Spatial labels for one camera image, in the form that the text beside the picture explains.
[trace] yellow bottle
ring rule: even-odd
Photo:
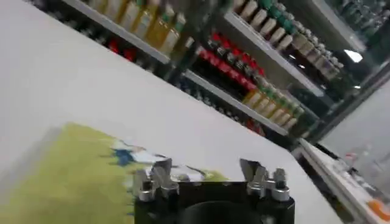
[[[269,84],[264,79],[261,80],[261,85],[259,89],[251,91],[243,100],[243,104],[247,105],[250,108],[253,108],[259,100],[266,97],[266,90],[269,88]]]
[[[285,125],[293,116],[294,112],[298,109],[299,104],[298,103],[292,103],[288,112],[285,113],[284,115],[280,116],[275,123],[279,126]]]
[[[280,100],[283,98],[283,94],[276,90],[275,94],[272,95],[270,101],[268,102],[267,106],[263,109],[261,112],[261,115],[263,115],[266,118],[269,118],[270,115],[278,109],[280,106]]]
[[[175,15],[170,4],[165,6],[164,13],[156,20],[151,29],[147,33],[147,41],[150,45],[160,48],[163,44],[171,26],[172,19]]]
[[[103,13],[107,6],[107,0],[90,0],[89,5],[96,11]]]
[[[173,47],[180,38],[180,34],[183,30],[183,27],[186,23],[185,17],[182,13],[179,13],[176,19],[175,26],[171,28],[166,36],[163,45],[160,48],[160,51],[165,55],[170,55]]]
[[[294,117],[291,118],[285,125],[282,126],[285,130],[290,130],[296,123],[298,123],[299,117],[305,113],[305,110],[303,108],[298,108],[294,112]]]
[[[287,99],[286,97],[283,97],[279,101],[280,106],[278,109],[276,109],[270,116],[269,120],[272,122],[276,122],[278,118],[282,117],[284,114],[289,112],[289,109],[291,107],[291,101]]]
[[[160,0],[151,0],[146,9],[139,13],[137,19],[135,19],[132,30],[139,38],[146,37],[147,31],[155,20],[158,5],[160,5]]]
[[[120,17],[122,17],[125,9],[126,2],[124,0],[109,0],[107,1],[107,7],[104,14],[112,21],[118,23]]]
[[[140,10],[142,9],[144,5],[144,1],[143,0],[131,0],[128,4],[127,4],[127,8],[122,16],[122,20],[121,20],[121,26],[123,26],[123,28],[125,28],[126,30],[128,31],[131,31],[131,28],[136,20],[136,18],[138,17],[138,14],[140,12]]]
[[[259,100],[254,106],[253,106],[253,109],[257,112],[257,113],[261,113],[261,111],[263,111],[264,108],[266,108],[266,106],[268,105],[269,101],[271,100],[271,97],[272,95],[274,94],[274,92],[276,91],[276,89],[273,87],[273,86],[269,86],[268,88],[266,88],[265,90],[265,95],[263,96],[263,98],[261,98],[261,100]]]

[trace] white wall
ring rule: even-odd
[[[372,151],[365,161],[356,164],[366,168],[373,158],[382,158],[390,152],[390,82],[373,93],[352,114],[336,126],[320,143],[333,153],[343,156],[352,147],[370,144]],[[386,174],[390,179],[390,170]]]

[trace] orange object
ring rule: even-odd
[[[389,210],[386,209],[386,206],[381,201],[374,199],[367,202],[367,205],[377,216],[379,216],[379,218],[387,222],[390,221]]]

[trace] metal shelf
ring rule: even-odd
[[[242,20],[236,13],[227,12],[225,14],[225,20],[230,23],[236,30],[240,31],[246,38],[248,38],[253,44],[264,51],[270,58],[276,61],[284,70],[290,73],[295,79],[297,79],[303,86],[308,88],[314,95],[322,97],[324,95],[323,90],[312,83],[304,74],[302,74],[295,66],[293,66],[288,60],[283,58],[279,52],[277,52],[270,44],[267,43],[253,30],[244,20]]]
[[[114,23],[112,20],[108,19],[105,15],[100,14],[95,9],[92,9],[89,5],[86,5],[84,2],[80,0],[62,0],[67,3],[71,7],[83,13],[85,16],[104,26],[109,31],[117,34],[121,38],[125,39],[129,43],[133,44],[137,48],[141,49],[143,52],[149,54],[151,57],[155,58],[159,62],[163,64],[167,64],[170,59],[165,54],[158,51],[156,48],[148,45],[143,40],[139,39],[134,34],[125,30],[125,28],[120,25]]]
[[[262,115],[258,114],[256,111],[252,110],[251,108],[245,106],[240,101],[234,99],[231,95],[225,93],[224,91],[220,90],[219,88],[212,85],[210,82],[206,81],[205,79],[199,77],[196,75],[193,71],[187,70],[186,73],[183,74],[186,78],[190,79],[194,83],[202,86],[209,92],[213,93],[214,95],[218,96],[225,102],[229,103],[231,106],[239,109],[243,113],[247,114],[251,118],[255,119],[256,121],[262,123],[263,125],[269,127],[270,129],[274,130],[280,135],[286,136],[288,135],[288,132],[276,125],[275,123],[271,122],[269,119],[263,117]]]
[[[351,48],[358,52],[364,52],[366,50],[366,45],[360,40],[359,36],[339,18],[324,0],[311,0],[311,3],[315,7],[315,10],[326,18]]]

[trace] white counter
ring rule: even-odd
[[[243,180],[239,158],[286,169],[296,223],[341,223],[285,149],[32,6],[0,7],[0,174],[74,121],[194,167]]]

